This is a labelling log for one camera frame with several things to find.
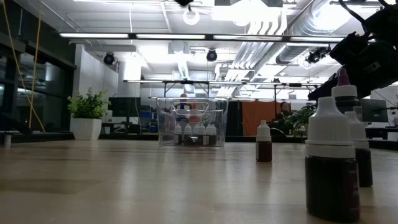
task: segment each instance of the computer monitor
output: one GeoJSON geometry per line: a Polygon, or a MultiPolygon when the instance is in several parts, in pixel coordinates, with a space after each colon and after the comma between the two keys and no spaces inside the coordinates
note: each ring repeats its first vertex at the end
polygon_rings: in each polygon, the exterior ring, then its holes
{"type": "Polygon", "coordinates": [[[141,108],[139,97],[109,97],[111,104],[108,110],[112,111],[114,117],[138,117],[141,108]]]}
{"type": "Polygon", "coordinates": [[[362,99],[362,120],[364,122],[388,122],[385,100],[362,99]]]}

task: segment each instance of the orange partition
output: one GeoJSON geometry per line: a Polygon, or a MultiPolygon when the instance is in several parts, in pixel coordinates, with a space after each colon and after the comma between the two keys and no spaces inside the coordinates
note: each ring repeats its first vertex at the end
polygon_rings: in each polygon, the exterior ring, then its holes
{"type": "MultiPolygon", "coordinates": [[[[276,112],[280,113],[280,103],[276,103],[276,112]]],[[[242,117],[245,136],[257,135],[261,120],[267,122],[275,119],[275,102],[242,102],[242,117]]]]}

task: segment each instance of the transparent storage bin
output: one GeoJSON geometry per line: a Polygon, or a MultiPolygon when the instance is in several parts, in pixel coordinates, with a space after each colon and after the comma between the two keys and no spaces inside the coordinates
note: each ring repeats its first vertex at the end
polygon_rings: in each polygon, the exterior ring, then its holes
{"type": "Polygon", "coordinates": [[[161,146],[222,147],[228,100],[223,98],[156,99],[161,146]],[[191,127],[191,134],[185,131],[191,127]]]}

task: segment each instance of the white planter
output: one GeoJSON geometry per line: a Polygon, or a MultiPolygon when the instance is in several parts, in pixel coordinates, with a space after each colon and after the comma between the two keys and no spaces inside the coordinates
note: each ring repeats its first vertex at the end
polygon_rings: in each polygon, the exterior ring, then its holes
{"type": "Polygon", "coordinates": [[[76,140],[97,140],[101,125],[101,119],[73,118],[73,135],[76,140]]]}

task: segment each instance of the potted plant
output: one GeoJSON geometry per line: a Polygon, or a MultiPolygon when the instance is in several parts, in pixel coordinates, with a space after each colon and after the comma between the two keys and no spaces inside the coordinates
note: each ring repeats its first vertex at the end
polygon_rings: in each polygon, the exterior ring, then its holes
{"type": "Polygon", "coordinates": [[[315,113],[315,110],[315,105],[307,105],[285,118],[285,125],[293,129],[293,137],[307,135],[308,119],[315,113]]]}
{"type": "Polygon", "coordinates": [[[76,140],[97,140],[101,132],[101,117],[106,111],[108,100],[103,99],[106,91],[93,95],[89,88],[86,96],[77,93],[76,98],[68,97],[69,112],[73,115],[73,135],[76,140]]]}

